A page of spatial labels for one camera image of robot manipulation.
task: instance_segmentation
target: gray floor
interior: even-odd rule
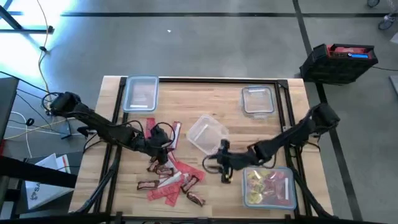
[[[44,24],[35,1],[14,0],[10,11],[29,11],[16,16],[21,24]],[[118,0],[61,1],[57,6],[41,0],[55,32],[49,37],[50,53],[43,70],[54,91],[79,94],[95,106],[104,75],[154,74],[158,76],[292,78],[306,58],[294,17],[59,17],[75,12],[295,12],[290,0]],[[303,13],[388,13],[385,1],[374,9],[366,1],[300,0]],[[381,18],[305,18],[312,47],[327,43],[375,45],[380,67],[397,69],[398,45],[389,40],[397,24],[377,29]],[[32,42],[44,35],[0,34],[0,68],[41,85]],[[395,223],[398,212],[398,97],[389,81],[396,72],[370,69],[357,82],[325,86],[328,101],[341,118],[338,134],[353,180],[362,215],[367,221]],[[41,93],[21,84],[20,88]],[[315,87],[306,84],[311,105],[319,102]],[[40,109],[38,99],[21,95]],[[21,99],[14,111],[45,124]],[[79,126],[71,121],[74,127]],[[21,132],[8,128],[6,136]],[[59,136],[32,133],[35,157],[53,152],[80,151],[84,139],[69,141]],[[329,137],[321,140],[322,161],[336,215],[352,218]],[[7,146],[6,154],[28,155],[24,137]]]

